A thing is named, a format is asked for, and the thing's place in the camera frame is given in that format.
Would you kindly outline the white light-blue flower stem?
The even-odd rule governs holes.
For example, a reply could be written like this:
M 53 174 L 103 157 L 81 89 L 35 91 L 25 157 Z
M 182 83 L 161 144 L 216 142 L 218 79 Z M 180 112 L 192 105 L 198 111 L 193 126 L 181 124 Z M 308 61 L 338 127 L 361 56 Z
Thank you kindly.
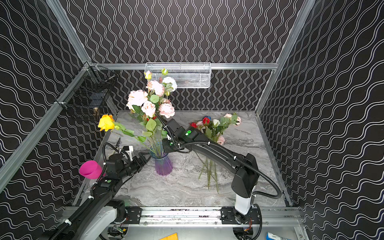
M 165 87 L 165 95 L 169 96 L 177 89 L 178 85 L 176 80 L 170 77 L 168 69 L 163 68 L 161 74 L 162 76 L 159 77 L 159 82 Z

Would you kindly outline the purple blue glass vase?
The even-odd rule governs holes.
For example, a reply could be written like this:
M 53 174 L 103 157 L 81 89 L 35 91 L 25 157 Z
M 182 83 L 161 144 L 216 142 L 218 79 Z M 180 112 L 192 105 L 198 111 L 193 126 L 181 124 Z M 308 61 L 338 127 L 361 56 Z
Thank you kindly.
M 164 151 L 162 143 L 157 143 L 151 148 L 151 158 L 155 161 L 156 173 L 160 176 L 167 176 L 173 171 L 173 163 Z

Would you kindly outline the pink rose spray stem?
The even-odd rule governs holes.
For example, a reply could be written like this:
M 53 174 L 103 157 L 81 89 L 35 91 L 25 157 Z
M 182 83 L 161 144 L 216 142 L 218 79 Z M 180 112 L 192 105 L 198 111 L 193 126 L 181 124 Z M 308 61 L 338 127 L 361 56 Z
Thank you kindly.
M 167 119 L 175 115 L 175 108 L 173 107 L 171 101 L 164 100 L 159 106 L 159 114 L 166 117 Z

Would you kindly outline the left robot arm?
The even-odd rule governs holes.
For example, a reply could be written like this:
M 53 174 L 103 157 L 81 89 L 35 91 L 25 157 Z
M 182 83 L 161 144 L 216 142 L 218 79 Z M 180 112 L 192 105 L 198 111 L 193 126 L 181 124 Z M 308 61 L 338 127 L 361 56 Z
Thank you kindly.
M 41 240 L 94 240 L 113 222 L 128 219 L 125 204 L 114 200 L 125 182 L 138 174 L 150 160 L 149 153 L 129 154 L 118 152 L 104 158 L 104 173 L 90 189 L 90 195 L 75 212 Z

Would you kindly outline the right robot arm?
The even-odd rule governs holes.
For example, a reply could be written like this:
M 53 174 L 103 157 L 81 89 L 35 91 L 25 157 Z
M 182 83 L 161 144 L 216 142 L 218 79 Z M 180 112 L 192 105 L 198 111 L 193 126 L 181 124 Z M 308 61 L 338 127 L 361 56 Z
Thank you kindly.
M 163 149 L 166 153 L 189 153 L 195 152 L 214 161 L 227 171 L 234 174 L 231 188 L 236 194 L 235 210 L 245 216 L 253 206 L 255 195 L 271 199 L 280 199 L 282 191 L 279 186 L 266 174 L 262 173 L 257 165 L 256 158 L 251 155 L 235 153 L 224 146 L 216 143 L 198 129 L 189 127 L 184 129 L 174 119 L 164 120 L 159 114 L 157 119 L 163 125 L 163 130 L 168 134 L 163 139 Z M 256 190 L 259 178 L 265 179 L 276 191 L 269 194 Z

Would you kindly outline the large pink peony stem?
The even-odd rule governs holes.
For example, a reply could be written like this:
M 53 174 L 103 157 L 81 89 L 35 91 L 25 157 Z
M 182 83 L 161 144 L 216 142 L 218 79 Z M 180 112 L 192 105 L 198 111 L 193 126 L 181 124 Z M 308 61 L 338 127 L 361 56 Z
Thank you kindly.
M 143 126 L 145 131 L 145 120 L 144 113 L 141 110 L 141 107 L 146 101 L 152 102 L 156 106 L 156 113 L 158 113 L 158 108 L 160 106 L 161 100 L 165 94 L 165 87 L 158 81 L 152 81 L 151 76 L 145 75 L 147 80 L 147 85 L 145 90 L 136 90 L 131 91 L 128 97 L 127 107 L 130 109 L 134 117 L 139 121 Z M 159 120 L 155 119 L 157 122 L 157 138 L 158 143 L 162 143 L 163 130 L 162 124 Z

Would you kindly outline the yellow rose stem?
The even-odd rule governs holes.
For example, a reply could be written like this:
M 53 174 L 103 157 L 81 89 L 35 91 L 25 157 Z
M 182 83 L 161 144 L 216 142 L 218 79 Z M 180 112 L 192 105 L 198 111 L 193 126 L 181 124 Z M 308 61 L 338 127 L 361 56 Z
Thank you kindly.
M 102 131 L 108 132 L 112 130 L 120 131 L 124 135 L 127 135 L 137 140 L 141 145 L 145 146 L 148 150 L 150 150 L 151 153 L 155 154 L 158 152 L 155 146 L 156 143 L 154 143 L 152 139 L 153 137 L 152 131 L 142 132 L 141 134 L 138 134 L 135 131 L 126 128 L 121 123 L 116 122 L 112 115 L 103 115 L 99 120 L 98 128 L 100 129 L 101 132 Z

